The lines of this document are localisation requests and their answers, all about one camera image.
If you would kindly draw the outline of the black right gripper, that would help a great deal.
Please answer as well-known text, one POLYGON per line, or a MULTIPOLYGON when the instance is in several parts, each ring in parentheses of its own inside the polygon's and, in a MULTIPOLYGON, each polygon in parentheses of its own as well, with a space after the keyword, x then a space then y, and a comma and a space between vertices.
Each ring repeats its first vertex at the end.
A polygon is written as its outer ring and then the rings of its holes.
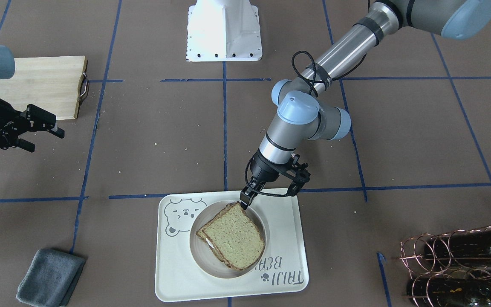
POLYGON ((0 148, 21 148, 35 152, 35 145, 20 136, 26 132, 46 131, 60 139, 66 132, 56 126, 56 115, 41 107, 29 104, 24 111, 15 110, 0 99, 0 148))

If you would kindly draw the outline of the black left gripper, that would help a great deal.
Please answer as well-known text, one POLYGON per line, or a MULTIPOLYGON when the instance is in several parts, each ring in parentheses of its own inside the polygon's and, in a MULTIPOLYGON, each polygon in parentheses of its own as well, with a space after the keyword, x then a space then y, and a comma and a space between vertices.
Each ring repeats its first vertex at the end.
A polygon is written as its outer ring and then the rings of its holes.
POLYGON ((247 210, 251 206, 257 194, 269 194, 262 192, 266 183, 275 182, 279 175, 289 171, 289 164, 278 165, 265 159, 260 150, 257 150, 251 157, 245 169, 246 187, 240 192, 240 206, 247 210))

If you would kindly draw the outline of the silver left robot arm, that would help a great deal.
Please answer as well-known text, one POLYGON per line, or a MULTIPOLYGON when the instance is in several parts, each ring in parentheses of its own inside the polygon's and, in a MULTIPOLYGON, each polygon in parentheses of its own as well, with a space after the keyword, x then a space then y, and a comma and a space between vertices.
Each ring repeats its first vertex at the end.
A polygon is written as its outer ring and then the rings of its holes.
POLYGON ((351 128, 346 110, 328 107, 318 97, 333 82, 356 69, 382 40, 411 27, 453 40, 469 39, 491 21, 491 0, 376 0, 367 14, 317 60, 310 57, 294 80, 281 80, 271 90, 277 112, 261 144, 249 160, 240 193, 247 210, 268 182, 280 175, 291 180, 283 197, 293 197, 310 180, 296 148, 303 140, 337 140, 351 128))

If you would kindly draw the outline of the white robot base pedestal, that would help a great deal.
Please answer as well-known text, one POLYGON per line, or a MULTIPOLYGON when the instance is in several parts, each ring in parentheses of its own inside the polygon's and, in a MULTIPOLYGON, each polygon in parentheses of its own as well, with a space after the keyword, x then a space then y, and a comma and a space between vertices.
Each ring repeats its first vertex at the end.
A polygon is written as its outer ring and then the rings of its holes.
POLYGON ((188 9, 186 60, 261 60, 259 17, 249 0, 198 0, 188 9))

